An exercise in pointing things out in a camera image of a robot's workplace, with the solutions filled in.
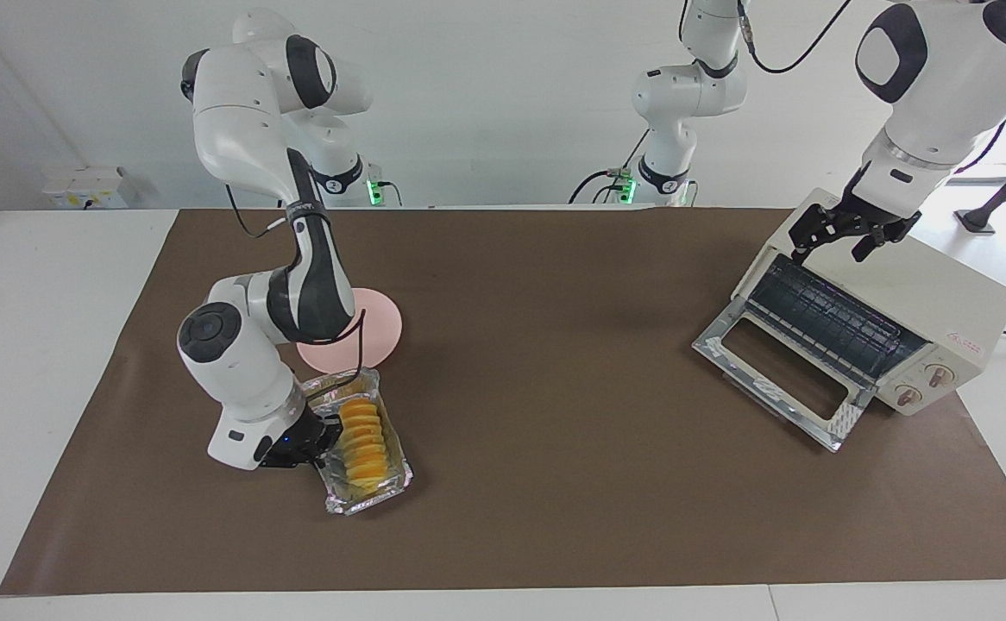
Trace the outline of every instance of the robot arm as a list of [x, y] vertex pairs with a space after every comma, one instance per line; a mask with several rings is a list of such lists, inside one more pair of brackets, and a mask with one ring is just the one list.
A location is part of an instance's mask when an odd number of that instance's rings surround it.
[[739, 38], [736, 0], [691, 0], [680, 39], [695, 60], [646, 71], [638, 79], [634, 109], [652, 131], [634, 174], [642, 180], [638, 201], [679, 203], [697, 144], [689, 119], [718, 117], [743, 104], [747, 83], [736, 62]]
[[315, 192], [321, 173], [289, 146], [282, 115], [359, 112], [368, 94], [278, 19], [246, 13], [235, 24], [241, 40], [192, 55], [182, 84], [204, 168], [224, 184], [283, 200], [295, 237], [293, 263], [215, 283], [177, 334], [188, 370], [222, 405], [208, 455], [243, 469], [320, 463], [341, 426], [307, 408], [276, 345], [340, 337], [354, 318], [353, 291]]
[[901, 241], [930, 193], [1006, 118], [1006, 0], [895, 3], [867, 28], [857, 71], [893, 113], [837, 207], [811, 208], [791, 228], [796, 263], [845, 237], [863, 237], [857, 261]]

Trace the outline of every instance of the robot cable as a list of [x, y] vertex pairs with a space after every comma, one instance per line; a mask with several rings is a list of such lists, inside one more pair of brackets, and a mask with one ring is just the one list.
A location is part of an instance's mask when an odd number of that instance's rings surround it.
[[580, 184], [578, 184], [577, 187], [575, 187], [575, 191], [573, 191], [572, 196], [570, 196], [568, 199], [568, 204], [573, 204], [573, 202], [575, 202], [575, 196], [578, 196], [578, 193], [580, 193], [582, 189], [585, 188], [586, 185], [591, 183], [591, 181], [595, 181], [599, 177], [610, 177], [611, 174], [613, 173], [611, 173], [610, 170], [601, 170], [600, 172], [594, 172], [589, 174], [589, 176], [586, 176], [586, 179], [580, 181]]
[[395, 182], [392, 181], [377, 181], [376, 185], [379, 188], [391, 187], [396, 190], [396, 200], [399, 201], [399, 207], [403, 207], [403, 193], [400, 193], [399, 185], [396, 185]]
[[1006, 118], [1004, 119], [1004, 121], [1001, 122], [1001, 125], [997, 126], [997, 130], [995, 130], [995, 133], [993, 133], [993, 137], [990, 138], [990, 142], [988, 142], [987, 146], [985, 146], [985, 149], [983, 149], [983, 153], [978, 154], [978, 157], [970, 161], [970, 164], [968, 164], [967, 166], [960, 166], [960, 168], [957, 168], [956, 172], [953, 172], [953, 174], [960, 174], [961, 172], [967, 172], [967, 170], [975, 168], [978, 162], [983, 161], [983, 158], [987, 156], [987, 154], [990, 152], [990, 149], [993, 149], [993, 146], [997, 145], [997, 138], [1001, 138], [1001, 133], [1005, 131], [1005, 124], [1006, 124]]
[[[799, 56], [799, 58], [797, 58], [794, 63], [790, 63], [790, 65], [780, 68], [767, 66], [767, 64], [764, 63], [764, 60], [762, 60], [759, 55], [756, 55], [756, 42], [752, 39], [752, 24], [751, 22], [748, 22], [748, 12], [744, 10], [744, 3], [741, 0], [736, 0], [736, 14], [740, 16], [740, 34], [744, 38], [744, 44], [748, 46], [748, 54], [752, 56], [752, 60], [756, 61], [756, 65], [760, 66], [768, 73], [780, 74], [780, 73], [787, 73], [788, 70], [792, 70], [792, 68], [797, 67], [798, 65], [800, 65], [800, 63], [803, 63], [804, 59], [809, 57], [811, 52], [814, 51], [814, 49], [818, 46], [818, 43], [821, 43], [821, 40], [826, 38], [826, 34], [829, 33], [830, 30], [832, 30], [833, 24], [837, 23], [837, 20], [842, 15], [842, 13], [845, 12], [845, 9], [849, 8], [849, 4], [851, 4], [851, 0], [845, 0], [845, 3], [841, 4], [841, 8], [837, 9], [837, 12], [833, 13], [832, 19], [829, 20], [829, 23], [826, 24], [826, 27], [824, 27], [821, 30], [821, 32], [818, 33], [817, 39], [814, 39], [814, 43], [810, 43], [810, 47], [807, 47], [806, 51], [803, 51], [802, 56]], [[686, 16], [686, 10], [688, 10], [688, 6], [684, 3], [683, 4], [684, 16]], [[682, 31], [683, 17], [680, 17], [680, 23], [681, 23], [680, 30]]]
[[[260, 239], [262, 239], [263, 237], [266, 236], [266, 232], [272, 231], [272, 229], [274, 229], [274, 228], [280, 226], [281, 224], [285, 223], [285, 219], [283, 217], [280, 217], [280, 219], [274, 220], [274, 222], [272, 222], [270, 225], [266, 226], [265, 231], [262, 231], [262, 232], [253, 232], [253, 231], [250, 231], [250, 227], [246, 226], [245, 222], [242, 222], [242, 214], [239, 213], [239, 211], [238, 211], [238, 204], [234, 203], [234, 192], [232, 192], [230, 190], [230, 185], [229, 184], [223, 184], [223, 187], [227, 188], [227, 197], [229, 197], [229, 199], [230, 199], [230, 207], [234, 209], [234, 218], [236, 220], [238, 220], [238, 225], [242, 227], [242, 231], [245, 232], [245, 235], [247, 237], [249, 237], [250, 240], [260, 240]], [[281, 208], [282, 204], [283, 204], [282, 201], [277, 201], [277, 208]]]

